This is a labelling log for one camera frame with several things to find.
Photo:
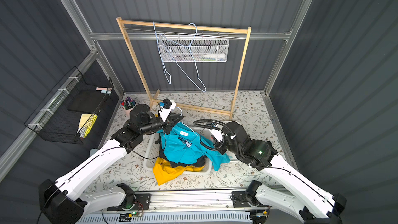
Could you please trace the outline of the teal t-shirt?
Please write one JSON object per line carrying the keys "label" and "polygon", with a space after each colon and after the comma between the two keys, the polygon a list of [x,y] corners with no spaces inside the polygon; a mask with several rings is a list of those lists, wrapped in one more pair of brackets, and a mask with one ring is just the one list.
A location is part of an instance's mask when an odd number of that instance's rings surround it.
{"label": "teal t-shirt", "polygon": [[158,131],[163,159],[175,164],[193,165],[202,158],[208,158],[218,171],[222,164],[230,163],[226,154],[212,150],[212,141],[193,131],[183,123],[176,124],[169,134]]}

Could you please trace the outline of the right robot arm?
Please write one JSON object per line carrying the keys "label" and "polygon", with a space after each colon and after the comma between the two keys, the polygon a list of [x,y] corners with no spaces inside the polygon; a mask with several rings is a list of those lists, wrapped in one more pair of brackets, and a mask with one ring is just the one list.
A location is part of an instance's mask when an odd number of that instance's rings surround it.
{"label": "right robot arm", "polygon": [[245,191],[249,205],[266,205],[289,214],[304,224],[341,224],[341,214],[347,200],[331,194],[312,183],[292,167],[272,147],[271,142],[252,139],[236,121],[222,122],[200,119],[193,122],[198,128],[208,129],[216,139],[214,151],[230,151],[238,161],[269,175],[288,192],[280,192],[253,180]]}

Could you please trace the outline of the black t-shirt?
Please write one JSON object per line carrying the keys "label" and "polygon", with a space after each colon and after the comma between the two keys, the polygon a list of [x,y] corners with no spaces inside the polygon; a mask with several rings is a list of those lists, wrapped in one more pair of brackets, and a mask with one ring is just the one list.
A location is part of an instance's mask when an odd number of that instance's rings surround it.
{"label": "black t-shirt", "polygon": [[206,163],[207,156],[187,139],[160,140],[160,158],[170,162],[173,168],[177,166],[202,167]]}

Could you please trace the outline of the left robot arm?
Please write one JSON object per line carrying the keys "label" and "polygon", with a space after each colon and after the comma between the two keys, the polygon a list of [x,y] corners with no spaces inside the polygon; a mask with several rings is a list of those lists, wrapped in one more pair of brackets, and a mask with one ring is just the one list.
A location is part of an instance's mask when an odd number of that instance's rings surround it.
{"label": "left robot arm", "polygon": [[176,103],[165,99],[159,103],[158,115],[147,104],[138,104],[130,111],[125,126],[111,136],[96,153],[69,173],[55,181],[45,180],[39,186],[39,207],[52,224],[75,224],[82,217],[105,208],[130,211],[137,207],[135,192],[127,184],[84,194],[84,190],[119,159],[133,151],[145,135],[158,131],[170,134],[183,114],[175,114]]}

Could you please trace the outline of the yellow t-shirt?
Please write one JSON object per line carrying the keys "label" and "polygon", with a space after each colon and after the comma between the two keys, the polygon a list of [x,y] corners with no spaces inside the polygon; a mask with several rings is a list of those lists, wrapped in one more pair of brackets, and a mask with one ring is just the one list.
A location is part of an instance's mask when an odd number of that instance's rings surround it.
{"label": "yellow t-shirt", "polygon": [[169,161],[162,159],[162,158],[157,158],[154,167],[152,169],[154,173],[154,177],[157,181],[157,184],[160,186],[162,184],[165,184],[178,176],[182,175],[183,172],[201,172],[203,170],[204,166],[202,167],[195,167],[193,165],[189,166],[177,166],[173,168],[170,164]]}

